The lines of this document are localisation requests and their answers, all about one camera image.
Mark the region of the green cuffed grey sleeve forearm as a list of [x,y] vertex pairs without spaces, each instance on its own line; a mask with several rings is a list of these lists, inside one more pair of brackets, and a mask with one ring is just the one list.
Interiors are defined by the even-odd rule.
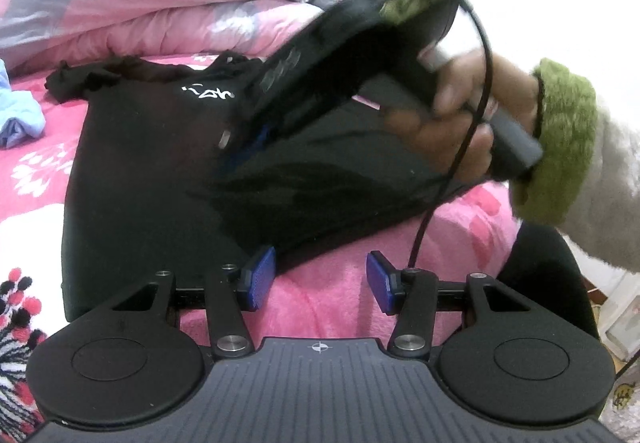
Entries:
[[588,255],[639,270],[639,134],[597,103],[591,83],[544,59],[534,169],[510,182],[514,212],[554,226]]

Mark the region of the person's right hand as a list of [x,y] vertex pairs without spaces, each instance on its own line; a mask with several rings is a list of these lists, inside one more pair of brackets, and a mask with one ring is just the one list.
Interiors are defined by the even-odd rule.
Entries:
[[[491,96],[495,106],[508,112],[529,134],[536,129],[540,86],[537,78],[505,58],[492,56],[494,77]],[[485,55],[481,50],[458,55],[437,71],[437,86],[431,116],[415,110],[385,108],[383,122],[390,133],[400,138],[439,172],[445,173],[472,124],[472,114],[463,108],[482,95]],[[476,183],[492,177],[491,148],[494,132],[480,124],[454,176],[462,183]]]

